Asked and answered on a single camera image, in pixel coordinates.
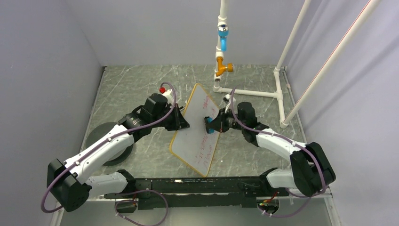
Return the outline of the yellow framed whiteboard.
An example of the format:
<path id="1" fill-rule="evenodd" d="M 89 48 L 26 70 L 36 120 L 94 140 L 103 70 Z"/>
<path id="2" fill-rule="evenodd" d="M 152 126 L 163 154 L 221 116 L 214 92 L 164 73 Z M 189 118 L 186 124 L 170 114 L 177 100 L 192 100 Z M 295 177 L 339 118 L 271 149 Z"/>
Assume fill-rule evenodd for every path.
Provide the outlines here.
<path id="1" fill-rule="evenodd" d="M 187 129 L 175 132 L 170 152 L 202 177 L 209 174 L 219 132 L 207 133 L 206 117 L 214 119 L 219 113 L 218 105 L 199 83 L 195 84 L 183 110 L 189 123 Z"/>

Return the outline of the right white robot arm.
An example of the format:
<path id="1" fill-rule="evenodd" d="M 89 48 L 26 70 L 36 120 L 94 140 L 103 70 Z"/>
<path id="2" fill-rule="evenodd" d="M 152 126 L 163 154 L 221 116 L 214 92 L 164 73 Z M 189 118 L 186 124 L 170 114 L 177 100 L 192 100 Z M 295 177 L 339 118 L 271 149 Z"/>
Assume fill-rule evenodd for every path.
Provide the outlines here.
<path id="1" fill-rule="evenodd" d="M 213 119 L 205 117 L 207 133 L 241 131 L 244 139 L 256 147 L 270 150 L 288 160 L 290 169 L 273 168 L 262 174 L 259 183 L 264 195 L 271 195 L 277 188 L 294 188 L 304 197 L 315 196 L 336 180 L 336 174 L 321 145 L 289 139 L 258 121 L 250 102 L 238 104 L 237 111 L 222 108 Z"/>

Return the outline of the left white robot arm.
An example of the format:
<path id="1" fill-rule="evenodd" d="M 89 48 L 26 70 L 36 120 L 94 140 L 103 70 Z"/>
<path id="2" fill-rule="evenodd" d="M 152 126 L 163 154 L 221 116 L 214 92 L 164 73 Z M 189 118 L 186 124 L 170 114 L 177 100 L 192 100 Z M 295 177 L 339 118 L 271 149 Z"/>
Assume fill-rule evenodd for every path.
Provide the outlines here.
<path id="1" fill-rule="evenodd" d="M 67 212 L 76 210 L 92 196 L 119 193 L 128 198 L 134 194 L 136 181 L 126 170 L 105 176 L 94 177 L 92 174 L 113 156 L 149 135 L 153 128 L 178 131 L 189 126 L 172 89 L 162 94 L 154 93 L 144 105 L 124 115 L 83 152 L 65 161 L 54 159 L 50 162 L 45 194 L 52 194 Z"/>

